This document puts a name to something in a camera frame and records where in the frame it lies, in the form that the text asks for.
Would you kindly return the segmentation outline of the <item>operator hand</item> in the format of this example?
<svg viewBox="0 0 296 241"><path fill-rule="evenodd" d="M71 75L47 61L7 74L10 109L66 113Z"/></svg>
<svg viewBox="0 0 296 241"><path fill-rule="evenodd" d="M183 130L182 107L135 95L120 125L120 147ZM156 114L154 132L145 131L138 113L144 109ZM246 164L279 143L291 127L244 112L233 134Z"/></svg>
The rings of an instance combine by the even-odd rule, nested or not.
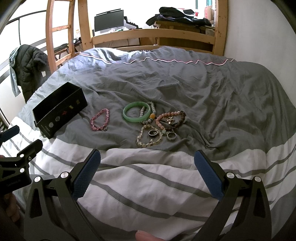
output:
<svg viewBox="0 0 296 241"><path fill-rule="evenodd" d="M137 241L165 241L161 238L155 237L153 235L151 235L150 233L138 230L135 233L135 239Z"/></svg>

